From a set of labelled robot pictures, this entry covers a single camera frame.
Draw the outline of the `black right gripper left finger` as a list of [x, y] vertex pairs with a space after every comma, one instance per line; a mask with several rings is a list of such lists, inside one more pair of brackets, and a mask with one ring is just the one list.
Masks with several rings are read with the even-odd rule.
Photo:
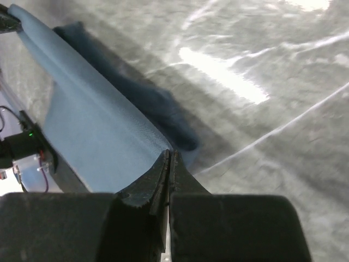
[[1, 261], [159, 261], [170, 153], [118, 193], [1, 197]]

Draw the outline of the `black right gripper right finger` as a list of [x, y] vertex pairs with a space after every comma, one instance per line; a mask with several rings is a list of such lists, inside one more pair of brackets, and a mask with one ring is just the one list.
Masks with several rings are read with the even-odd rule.
[[281, 195], [212, 194], [170, 160], [173, 261], [311, 261], [294, 206]]

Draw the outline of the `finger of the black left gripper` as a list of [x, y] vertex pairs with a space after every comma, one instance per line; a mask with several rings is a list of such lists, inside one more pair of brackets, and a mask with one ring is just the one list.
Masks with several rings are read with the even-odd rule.
[[0, 5], [0, 33], [22, 30], [21, 21], [8, 13], [8, 7]]

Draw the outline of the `blue-grey t shirt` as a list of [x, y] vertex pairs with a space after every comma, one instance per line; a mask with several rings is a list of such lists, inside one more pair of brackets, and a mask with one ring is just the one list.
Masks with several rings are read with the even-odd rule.
[[164, 150], [190, 165], [200, 146], [170, 92], [121, 75], [80, 22], [49, 28], [11, 5], [20, 39], [53, 78], [43, 131], [91, 192], [115, 193], [148, 171]]

